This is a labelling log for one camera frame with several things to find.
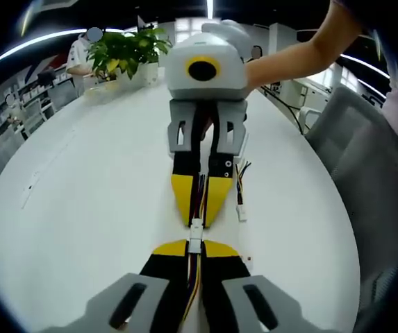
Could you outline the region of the person's right hand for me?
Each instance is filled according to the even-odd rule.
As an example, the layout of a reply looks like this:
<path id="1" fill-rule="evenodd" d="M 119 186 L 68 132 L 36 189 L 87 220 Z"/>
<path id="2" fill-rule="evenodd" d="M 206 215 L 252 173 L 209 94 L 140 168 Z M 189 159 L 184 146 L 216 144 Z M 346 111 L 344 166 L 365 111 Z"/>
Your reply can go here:
<path id="1" fill-rule="evenodd" d="M 251 57 L 253 42 L 250 35 L 242 27 L 241 24 L 225 19 L 220 22 L 208 22 L 201 26 L 201 31 L 212 33 L 229 44 L 233 45 L 241 58 L 247 59 Z"/>

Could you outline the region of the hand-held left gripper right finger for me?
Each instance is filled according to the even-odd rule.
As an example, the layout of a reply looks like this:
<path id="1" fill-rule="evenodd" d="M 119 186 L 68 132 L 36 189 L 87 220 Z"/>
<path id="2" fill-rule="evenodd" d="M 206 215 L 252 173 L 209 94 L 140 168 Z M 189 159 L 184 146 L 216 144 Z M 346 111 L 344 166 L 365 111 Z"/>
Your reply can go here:
<path id="1" fill-rule="evenodd" d="M 300 304 L 263 275 L 251 275 L 238 252 L 205 241 L 201 297 L 210 332 L 322 332 Z"/>

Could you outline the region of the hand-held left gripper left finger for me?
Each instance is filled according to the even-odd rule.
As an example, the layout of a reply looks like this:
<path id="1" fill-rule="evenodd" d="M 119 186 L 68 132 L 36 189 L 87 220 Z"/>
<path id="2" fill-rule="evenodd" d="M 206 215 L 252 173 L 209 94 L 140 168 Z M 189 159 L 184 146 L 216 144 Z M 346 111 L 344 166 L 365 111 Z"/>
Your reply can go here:
<path id="1" fill-rule="evenodd" d="M 139 273 L 93 296 L 84 315 L 46 332 L 178 332 L 188 291 L 187 241 L 164 244 Z"/>

